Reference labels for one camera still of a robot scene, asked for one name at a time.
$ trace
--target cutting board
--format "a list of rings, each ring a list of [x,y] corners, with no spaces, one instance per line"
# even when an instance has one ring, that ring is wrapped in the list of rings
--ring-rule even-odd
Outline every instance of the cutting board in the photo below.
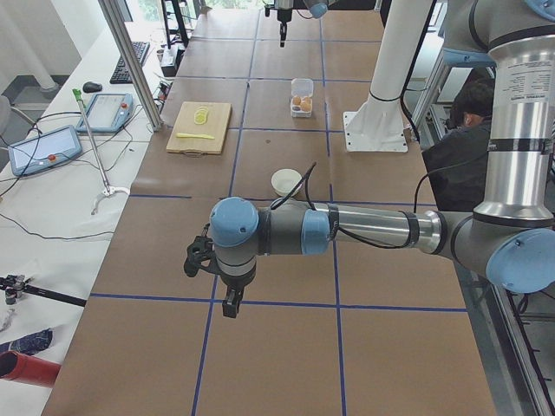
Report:
[[[194,122],[194,114],[199,107],[208,108],[205,124],[195,124]],[[166,150],[170,153],[221,154],[231,114],[232,105],[229,102],[184,101],[173,125],[172,135],[167,142]],[[177,133],[208,134],[214,138],[181,139],[176,136]]]

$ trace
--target egg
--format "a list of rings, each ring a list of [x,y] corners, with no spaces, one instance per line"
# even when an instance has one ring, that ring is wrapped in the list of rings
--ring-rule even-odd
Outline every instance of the egg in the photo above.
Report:
[[[306,113],[308,113],[309,111],[312,111],[312,102],[308,102],[308,101],[301,101],[301,111],[305,111]]]

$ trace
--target white table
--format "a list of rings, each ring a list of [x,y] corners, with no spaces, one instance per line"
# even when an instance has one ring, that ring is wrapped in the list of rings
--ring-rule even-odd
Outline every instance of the white table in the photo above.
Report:
[[[155,26],[135,25],[130,25],[128,29],[133,40],[151,41],[149,57],[143,71],[154,92],[160,81],[157,75],[161,75],[155,43],[160,39],[160,29]],[[104,87],[103,92],[130,93],[134,96],[134,104],[140,105],[133,85],[111,85],[108,82],[119,57],[112,34],[109,29],[105,29],[44,115],[78,111],[71,89],[81,88],[86,81],[100,82]],[[83,94],[83,99],[87,101],[88,96],[90,95]],[[99,153],[106,168],[112,166],[122,149],[133,139],[114,168],[108,172],[108,179],[115,186],[131,185],[151,137],[152,129],[145,112],[140,111],[140,107],[135,111],[136,117],[127,127],[128,133],[121,132],[106,143],[104,142],[110,136],[96,136],[100,145]],[[77,120],[78,116],[55,116],[41,121],[39,127],[48,132],[75,124]],[[90,149],[87,136],[81,137],[81,143],[83,152]],[[95,164],[92,152],[79,159]],[[0,180],[11,177],[10,166],[6,166],[0,172]],[[10,184],[10,181],[0,183],[0,193]],[[74,237],[113,231],[127,201],[127,195],[117,193],[102,200],[98,214],[91,216],[93,201],[102,190],[101,175],[97,169],[86,163],[73,162],[59,169],[19,180],[3,197],[0,213],[44,236]],[[32,237],[15,224],[0,218],[0,244],[3,246],[0,251],[0,276],[24,274],[34,278],[31,283],[34,286],[87,299],[111,236],[105,234],[73,241],[44,240]],[[7,315],[9,308],[11,307],[5,305],[2,299],[0,321]],[[33,295],[25,295],[13,308],[16,314],[11,326],[0,332],[0,344],[52,328],[54,340],[50,348],[37,357],[62,363],[82,308]],[[0,387],[0,414],[5,415],[36,416],[42,412],[50,394],[48,388],[13,381],[0,380]]]

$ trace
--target blue tablet device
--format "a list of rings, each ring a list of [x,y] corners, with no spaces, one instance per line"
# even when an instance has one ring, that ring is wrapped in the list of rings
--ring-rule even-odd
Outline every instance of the blue tablet device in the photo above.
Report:
[[[88,124],[93,133],[112,134],[120,131],[133,111],[131,94],[94,94],[87,105]],[[86,133],[83,118],[77,123],[78,133]]]
[[[77,157],[82,148],[75,128],[66,126],[11,145],[9,152],[11,171],[27,176]]]

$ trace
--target person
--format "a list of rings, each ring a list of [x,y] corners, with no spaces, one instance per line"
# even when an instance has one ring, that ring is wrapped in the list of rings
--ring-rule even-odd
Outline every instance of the person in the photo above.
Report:
[[[465,84],[451,107],[450,121],[457,128],[422,152],[428,173],[462,164],[429,176],[440,211],[470,212],[484,199],[494,86],[485,79]]]

